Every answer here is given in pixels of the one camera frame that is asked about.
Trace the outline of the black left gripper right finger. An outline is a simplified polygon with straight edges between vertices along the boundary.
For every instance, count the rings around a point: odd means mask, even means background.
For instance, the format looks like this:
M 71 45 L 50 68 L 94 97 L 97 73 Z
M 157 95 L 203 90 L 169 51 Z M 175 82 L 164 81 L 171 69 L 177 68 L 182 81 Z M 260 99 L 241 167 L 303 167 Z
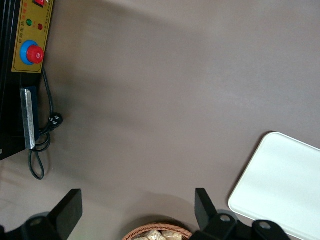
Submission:
M 192 240 L 288 240 L 275 222 L 255 220 L 248 226 L 229 211 L 217 211 L 204 188 L 195 189 L 194 213 L 199 230 Z

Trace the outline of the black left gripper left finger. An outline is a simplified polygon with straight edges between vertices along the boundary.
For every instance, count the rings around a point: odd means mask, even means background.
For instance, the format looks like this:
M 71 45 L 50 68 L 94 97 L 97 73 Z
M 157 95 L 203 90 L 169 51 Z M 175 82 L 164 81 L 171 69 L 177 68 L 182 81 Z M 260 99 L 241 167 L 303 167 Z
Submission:
M 72 189 L 47 215 L 28 219 L 20 227 L 6 232 L 0 227 L 2 240 L 67 240 L 83 215 L 81 189 Z

